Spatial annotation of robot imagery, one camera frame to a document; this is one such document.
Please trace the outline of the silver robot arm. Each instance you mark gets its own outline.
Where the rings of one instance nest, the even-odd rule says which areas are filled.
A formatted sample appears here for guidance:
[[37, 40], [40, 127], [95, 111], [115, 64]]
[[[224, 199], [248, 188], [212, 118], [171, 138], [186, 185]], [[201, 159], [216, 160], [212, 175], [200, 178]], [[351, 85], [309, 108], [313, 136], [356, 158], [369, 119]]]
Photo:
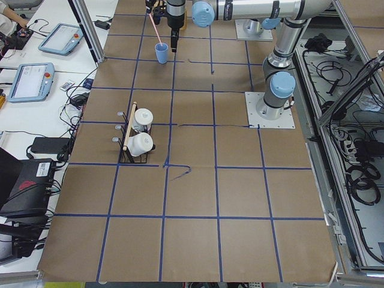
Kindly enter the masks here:
[[[247, 20], [245, 30], [274, 29], [280, 22], [280, 1], [193, 1], [192, 19], [195, 25], [205, 28], [215, 20]], [[167, 19], [171, 36], [177, 37], [186, 23], [185, 1], [146, 1], [146, 12], [158, 25]]]
[[263, 63], [266, 91], [256, 104], [261, 117], [276, 120], [296, 86], [287, 68], [298, 41], [310, 19], [330, 4], [330, 1], [193, 1], [192, 18], [194, 24], [202, 28], [215, 20], [257, 19], [282, 24], [274, 49]]

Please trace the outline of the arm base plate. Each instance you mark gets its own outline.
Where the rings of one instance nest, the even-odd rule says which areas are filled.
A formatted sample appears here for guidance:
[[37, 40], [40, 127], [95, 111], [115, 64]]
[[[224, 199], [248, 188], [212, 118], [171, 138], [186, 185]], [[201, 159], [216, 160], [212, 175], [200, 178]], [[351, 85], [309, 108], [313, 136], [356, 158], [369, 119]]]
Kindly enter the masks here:
[[272, 42], [271, 30], [262, 28], [261, 23], [251, 19], [235, 20], [236, 35], [238, 40]]
[[250, 128], [295, 129], [290, 103], [281, 108], [271, 108], [264, 102], [264, 92], [246, 92], [248, 125]]

